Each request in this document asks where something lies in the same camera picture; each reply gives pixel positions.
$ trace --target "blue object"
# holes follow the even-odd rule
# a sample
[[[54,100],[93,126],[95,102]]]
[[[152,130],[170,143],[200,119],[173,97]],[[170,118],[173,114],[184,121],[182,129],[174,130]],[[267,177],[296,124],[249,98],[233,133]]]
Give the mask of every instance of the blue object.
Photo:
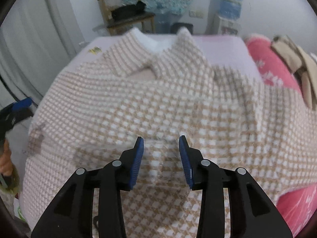
[[[189,185],[189,188],[191,189],[194,184],[193,174],[192,174],[191,164],[189,163],[188,155],[186,153],[185,144],[182,140],[182,137],[180,137],[180,140],[179,140],[179,147],[180,147],[180,158],[182,160],[186,182]]]
[[[241,16],[243,0],[221,0],[220,10],[218,14],[220,17],[227,18],[229,20],[237,20]]]
[[[30,97],[27,97],[26,99],[16,102],[12,106],[12,111],[15,112],[24,108],[29,108],[31,105],[32,105],[32,99]]]
[[[168,34],[171,29],[171,14],[163,7],[161,3],[157,3],[155,13],[154,24],[156,34]]]
[[[144,153],[144,140],[141,139],[140,143],[138,144],[137,153],[134,158],[132,167],[130,169],[130,181],[129,181],[129,187],[132,190],[134,185],[137,183],[137,176],[140,170],[141,160]]]

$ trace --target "knitted sweater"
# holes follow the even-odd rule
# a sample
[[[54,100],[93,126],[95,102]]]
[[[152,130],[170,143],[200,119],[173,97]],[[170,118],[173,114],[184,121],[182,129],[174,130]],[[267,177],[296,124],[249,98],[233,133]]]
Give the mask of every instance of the knitted sweater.
[[[146,67],[157,80],[127,79]],[[23,214],[34,228],[77,168],[101,168],[142,136],[137,184],[121,193],[127,236],[196,237],[202,193],[186,185],[179,136],[222,168],[246,168],[276,203],[317,182],[316,116],[295,91],[211,66],[186,29],[160,54],[127,33],[97,61],[60,73],[41,102],[30,127]]]

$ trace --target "white curtain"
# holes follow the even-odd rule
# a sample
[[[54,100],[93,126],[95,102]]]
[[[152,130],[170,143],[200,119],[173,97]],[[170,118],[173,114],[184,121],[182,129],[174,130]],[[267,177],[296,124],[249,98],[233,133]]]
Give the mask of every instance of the white curtain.
[[[55,0],[14,3],[0,28],[0,75],[18,99],[38,105],[75,54]]]

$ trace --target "yellow sticker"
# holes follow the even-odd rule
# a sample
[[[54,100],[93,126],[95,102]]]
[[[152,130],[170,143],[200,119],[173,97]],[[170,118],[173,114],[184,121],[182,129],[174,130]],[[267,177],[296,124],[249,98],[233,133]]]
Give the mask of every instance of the yellow sticker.
[[[93,49],[89,49],[88,52],[97,55],[98,53],[102,52],[102,50],[99,47],[94,47]]]

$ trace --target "wall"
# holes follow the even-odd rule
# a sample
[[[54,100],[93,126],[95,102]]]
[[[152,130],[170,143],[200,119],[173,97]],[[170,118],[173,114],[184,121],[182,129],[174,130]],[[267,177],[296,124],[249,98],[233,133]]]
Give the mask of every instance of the wall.
[[[97,0],[70,0],[70,2],[85,41],[91,42],[100,36],[95,28],[104,23]]]
[[[191,9],[204,11],[205,18],[191,18],[186,12],[180,21],[194,24],[195,34],[209,34],[219,1],[194,0]],[[317,17],[306,0],[244,0],[238,22],[242,26],[241,36],[289,35],[308,52],[317,52]]]
[[[70,0],[78,25],[86,41],[100,34],[102,16],[96,0]],[[194,34],[210,34],[220,0],[194,0],[191,9],[204,12],[203,19],[189,17],[189,10],[178,21],[194,24]],[[239,23],[241,35],[260,33],[269,38],[289,35],[309,52],[317,53],[317,17],[306,0],[244,0]]]

